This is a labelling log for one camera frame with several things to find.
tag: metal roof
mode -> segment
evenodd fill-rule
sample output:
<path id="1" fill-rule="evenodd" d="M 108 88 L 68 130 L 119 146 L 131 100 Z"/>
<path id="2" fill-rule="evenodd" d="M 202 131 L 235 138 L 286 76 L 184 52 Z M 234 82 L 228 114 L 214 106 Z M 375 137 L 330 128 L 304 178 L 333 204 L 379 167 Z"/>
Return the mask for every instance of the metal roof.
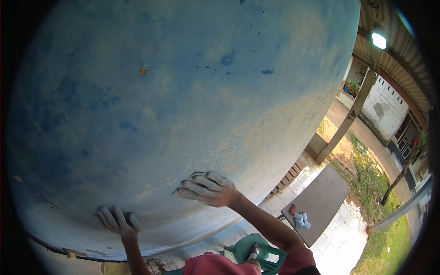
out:
<path id="1" fill-rule="evenodd" d="M 387 1 L 361 2 L 354 50 L 375 62 L 400 84 L 427 119 L 432 86 L 415 39 Z M 386 38 L 384 50 L 374 46 L 370 39 L 371 31 L 378 26 Z"/>

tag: red object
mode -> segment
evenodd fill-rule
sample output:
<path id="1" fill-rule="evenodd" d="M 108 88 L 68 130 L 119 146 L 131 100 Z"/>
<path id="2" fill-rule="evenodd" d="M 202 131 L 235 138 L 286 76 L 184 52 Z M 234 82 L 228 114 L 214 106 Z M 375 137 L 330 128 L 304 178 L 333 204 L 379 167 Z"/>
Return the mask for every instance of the red object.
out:
<path id="1" fill-rule="evenodd" d="M 303 268 L 316 266 L 313 253 L 307 249 L 298 249 L 287 255 L 279 275 L 295 274 Z M 183 275 L 261 275 L 260 269 L 253 264 L 234 264 L 230 259 L 218 254 L 203 254 L 187 260 Z"/>
<path id="2" fill-rule="evenodd" d="M 292 204 L 290 208 L 290 213 L 295 214 L 297 212 L 298 206 L 296 204 Z"/>

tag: hand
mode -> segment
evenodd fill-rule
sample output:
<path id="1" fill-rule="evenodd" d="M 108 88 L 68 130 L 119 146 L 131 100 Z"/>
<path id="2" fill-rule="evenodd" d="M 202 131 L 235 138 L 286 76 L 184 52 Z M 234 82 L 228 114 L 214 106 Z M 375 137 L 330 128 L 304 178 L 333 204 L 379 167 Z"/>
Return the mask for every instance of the hand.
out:
<path id="1" fill-rule="evenodd" d="M 98 214 L 104 223 L 104 228 L 120 235 L 122 240 L 137 239 L 140 226 L 135 214 L 132 212 L 128 215 L 128 220 L 132 224 L 130 226 L 125 220 L 124 214 L 119 206 L 114 206 L 113 209 L 116 214 L 117 221 L 107 207 L 101 206 L 101 209 L 98 211 Z"/>
<path id="2" fill-rule="evenodd" d="M 214 207 L 229 207 L 240 194 L 232 181 L 214 172 L 194 175 L 182 185 L 176 190 L 176 196 L 197 200 Z"/>

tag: blue painted wall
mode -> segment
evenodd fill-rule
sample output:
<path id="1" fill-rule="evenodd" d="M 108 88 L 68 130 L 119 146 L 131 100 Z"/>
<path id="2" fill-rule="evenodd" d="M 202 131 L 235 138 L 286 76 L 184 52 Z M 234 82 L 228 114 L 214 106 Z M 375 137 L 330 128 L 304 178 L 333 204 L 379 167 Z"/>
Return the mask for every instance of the blue painted wall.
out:
<path id="1" fill-rule="evenodd" d="M 94 216 L 101 205 L 137 215 L 144 256 L 235 223 L 230 209 L 172 192 L 211 170 L 261 202 L 330 107 L 359 9 L 357 0 L 61 1 L 11 100 L 8 167 L 26 230 L 122 260 L 120 239 Z"/>

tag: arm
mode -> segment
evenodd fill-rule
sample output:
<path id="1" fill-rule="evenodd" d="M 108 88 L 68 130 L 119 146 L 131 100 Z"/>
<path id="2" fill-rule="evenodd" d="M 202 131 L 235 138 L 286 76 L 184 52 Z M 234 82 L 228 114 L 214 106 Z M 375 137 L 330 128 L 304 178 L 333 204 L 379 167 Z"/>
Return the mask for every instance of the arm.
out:
<path id="1" fill-rule="evenodd" d="M 127 253 L 127 261 L 131 274 L 151 275 L 139 250 L 137 240 L 137 234 L 140 230 L 139 221 L 133 213 L 130 213 L 128 215 L 128 220 L 132 224 L 130 226 L 125 220 L 124 214 L 118 206 L 114 207 L 114 212 L 116 214 L 117 221 L 107 207 L 101 206 L 98 214 L 103 222 L 103 227 L 121 236 L 125 253 Z"/>
<path id="2" fill-rule="evenodd" d="M 198 200 L 214 207 L 227 206 L 240 214 L 271 243 L 286 254 L 305 248 L 295 231 L 271 214 L 260 209 L 238 192 L 228 179 L 208 172 L 206 176 L 196 175 L 183 183 L 176 194 L 182 198 Z"/>

